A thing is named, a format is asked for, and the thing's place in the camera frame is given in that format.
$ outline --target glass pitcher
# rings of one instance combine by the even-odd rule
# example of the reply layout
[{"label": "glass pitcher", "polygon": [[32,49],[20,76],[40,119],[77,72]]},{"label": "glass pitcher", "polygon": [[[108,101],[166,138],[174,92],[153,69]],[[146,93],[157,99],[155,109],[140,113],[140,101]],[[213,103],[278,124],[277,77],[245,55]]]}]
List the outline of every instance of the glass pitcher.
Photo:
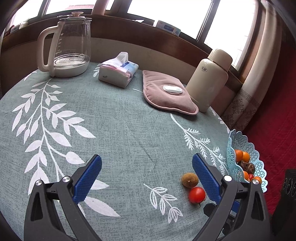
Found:
[{"label": "glass pitcher", "polygon": [[[80,16],[83,12],[72,12],[62,18],[57,26],[43,30],[37,40],[37,66],[52,77],[69,78],[86,71],[91,57],[91,18]],[[47,64],[44,64],[44,39],[54,34]]]}]

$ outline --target brown dried fruit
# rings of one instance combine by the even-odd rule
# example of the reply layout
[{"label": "brown dried fruit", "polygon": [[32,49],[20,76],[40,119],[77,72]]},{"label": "brown dried fruit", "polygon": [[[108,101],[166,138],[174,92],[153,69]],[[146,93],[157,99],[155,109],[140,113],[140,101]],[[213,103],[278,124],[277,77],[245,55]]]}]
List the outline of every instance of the brown dried fruit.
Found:
[{"label": "brown dried fruit", "polygon": [[247,162],[244,162],[244,161],[240,161],[238,163],[238,165],[245,171],[247,172],[248,174],[254,174],[255,173],[255,166],[253,163],[247,163]]},{"label": "brown dried fruit", "polygon": [[185,173],[181,177],[182,184],[187,188],[194,188],[198,184],[198,177],[195,173]]}]

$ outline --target pink cushion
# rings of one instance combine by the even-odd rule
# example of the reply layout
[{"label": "pink cushion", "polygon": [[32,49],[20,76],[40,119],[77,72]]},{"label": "pink cushion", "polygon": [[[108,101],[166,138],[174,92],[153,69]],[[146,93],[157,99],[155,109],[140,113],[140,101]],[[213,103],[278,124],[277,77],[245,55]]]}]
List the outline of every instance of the pink cushion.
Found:
[{"label": "pink cushion", "polygon": [[[166,92],[164,85],[175,85],[183,92]],[[174,110],[187,115],[196,115],[198,107],[192,102],[183,84],[175,77],[149,70],[143,70],[143,94],[149,104],[163,109]]]}]

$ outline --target metal bolt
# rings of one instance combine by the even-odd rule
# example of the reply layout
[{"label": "metal bolt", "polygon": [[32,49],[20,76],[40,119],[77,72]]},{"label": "metal bolt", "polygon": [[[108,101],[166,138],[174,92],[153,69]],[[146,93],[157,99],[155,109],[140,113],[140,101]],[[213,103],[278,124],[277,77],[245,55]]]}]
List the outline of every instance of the metal bolt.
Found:
[{"label": "metal bolt", "polygon": [[63,177],[63,182],[67,183],[69,181],[70,181],[70,177],[68,176]]},{"label": "metal bolt", "polygon": [[228,175],[226,175],[226,176],[224,177],[224,180],[225,180],[225,181],[227,181],[227,182],[231,182],[231,180],[232,180],[232,177],[231,177],[231,176],[228,176]]},{"label": "metal bolt", "polygon": [[252,182],[255,184],[255,185],[258,185],[259,184],[259,181],[257,179],[253,179]]},{"label": "metal bolt", "polygon": [[41,180],[38,180],[38,181],[35,182],[35,185],[36,186],[40,186],[41,184],[42,184],[42,181]]}]

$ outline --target blue gripper pad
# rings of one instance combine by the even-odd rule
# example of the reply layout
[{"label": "blue gripper pad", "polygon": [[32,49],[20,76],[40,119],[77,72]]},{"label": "blue gripper pad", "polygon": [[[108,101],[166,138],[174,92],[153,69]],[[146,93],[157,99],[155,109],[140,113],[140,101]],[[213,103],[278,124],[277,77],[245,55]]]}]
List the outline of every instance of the blue gripper pad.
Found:
[{"label": "blue gripper pad", "polygon": [[[195,154],[192,158],[192,167],[209,198],[216,202],[216,204],[219,204],[222,199],[220,194],[220,185],[209,171],[203,160],[197,154]],[[237,213],[239,209],[239,202],[234,201],[231,209]]]},{"label": "blue gripper pad", "polygon": [[96,156],[74,186],[74,203],[78,204],[85,200],[101,169],[102,159],[100,156]]}]

